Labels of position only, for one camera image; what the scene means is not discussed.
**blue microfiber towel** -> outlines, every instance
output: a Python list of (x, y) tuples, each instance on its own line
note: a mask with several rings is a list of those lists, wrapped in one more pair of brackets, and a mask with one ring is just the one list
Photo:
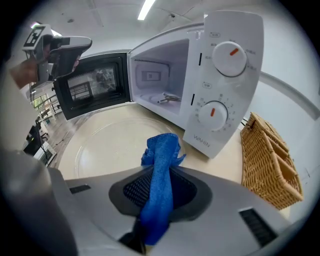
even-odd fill
[(186, 155), (178, 158), (179, 138), (173, 133), (149, 138), (146, 145), (141, 165), (154, 165), (154, 169), (149, 200), (140, 213), (140, 220), (146, 232), (145, 244), (155, 245), (166, 232), (174, 207), (169, 167), (179, 165)]

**wicker basket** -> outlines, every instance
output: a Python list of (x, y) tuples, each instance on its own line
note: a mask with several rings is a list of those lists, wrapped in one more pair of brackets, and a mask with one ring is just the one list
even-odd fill
[(303, 200), (289, 149), (276, 129), (251, 113), (241, 131), (242, 185), (281, 210)]

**ceiling light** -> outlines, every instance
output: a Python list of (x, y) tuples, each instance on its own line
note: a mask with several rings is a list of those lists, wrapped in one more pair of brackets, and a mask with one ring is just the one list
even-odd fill
[(146, 18), (150, 8), (152, 7), (152, 5), (154, 4), (155, 1), (156, 0), (145, 0), (144, 1), (144, 4), (143, 4), (142, 9), (140, 11), (138, 20), (143, 21)]
[[(38, 22), (34, 22), (30, 27), (33, 29), (35, 26), (38, 26), (38, 25), (41, 25), (41, 24), (38, 23)], [(55, 36), (59, 36), (59, 37), (62, 36), (62, 34), (58, 33), (57, 31), (54, 31), (53, 29), (51, 29), (51, 32), (52, 32), (54, 37)]]

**microwave control panel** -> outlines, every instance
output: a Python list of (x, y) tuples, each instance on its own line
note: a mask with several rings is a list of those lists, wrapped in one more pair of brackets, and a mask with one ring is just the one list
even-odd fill
[(210, 158), (220, 152), (252, 101), (263, 51), (259, 15), (221, 10), (204, 19), (201, 67), (184, 141)]

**white microwave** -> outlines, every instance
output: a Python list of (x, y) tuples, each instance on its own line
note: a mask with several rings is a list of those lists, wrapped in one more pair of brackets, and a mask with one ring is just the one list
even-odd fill
[(263, 60), (262, 18), (214, 11), (128, 52), (86, 56), (54, 83), (67, 119), (134, 101), (185, 130), (183, 140), (214, 158), (239, 126)]

